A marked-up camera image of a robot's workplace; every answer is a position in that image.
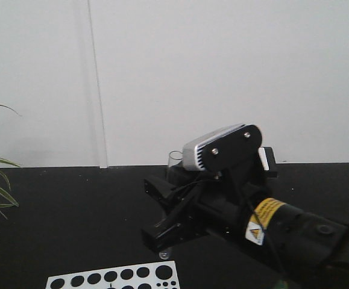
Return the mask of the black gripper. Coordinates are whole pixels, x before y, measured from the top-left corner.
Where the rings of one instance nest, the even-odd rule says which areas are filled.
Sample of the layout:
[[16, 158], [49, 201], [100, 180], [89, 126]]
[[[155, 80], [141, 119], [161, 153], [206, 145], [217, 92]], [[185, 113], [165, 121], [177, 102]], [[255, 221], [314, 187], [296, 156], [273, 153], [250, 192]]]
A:
[[218, 173], [192, 172], [181, 164], [167, 169], [166, 180], [144, 179], [145, 193], [165, 211], [154, 225], [141, 229], [142, 243], [162, 252], [206, 235], [229, 240], [254, 238], [267, 231], [260, 208], [271, 197], [262, 164], [244, 164]]

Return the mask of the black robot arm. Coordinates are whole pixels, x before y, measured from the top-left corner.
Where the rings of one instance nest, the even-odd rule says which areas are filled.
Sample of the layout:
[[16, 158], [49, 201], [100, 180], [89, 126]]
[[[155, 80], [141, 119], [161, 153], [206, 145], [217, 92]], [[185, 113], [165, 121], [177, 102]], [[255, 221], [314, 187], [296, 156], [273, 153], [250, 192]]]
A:
[[172, 171], [171, 180], [144, 180], [164, 212], [142, 230], [151, 251], [211, 235], [303, 288], [349, 288], [349, 224], [274, 199], [261, 166]]

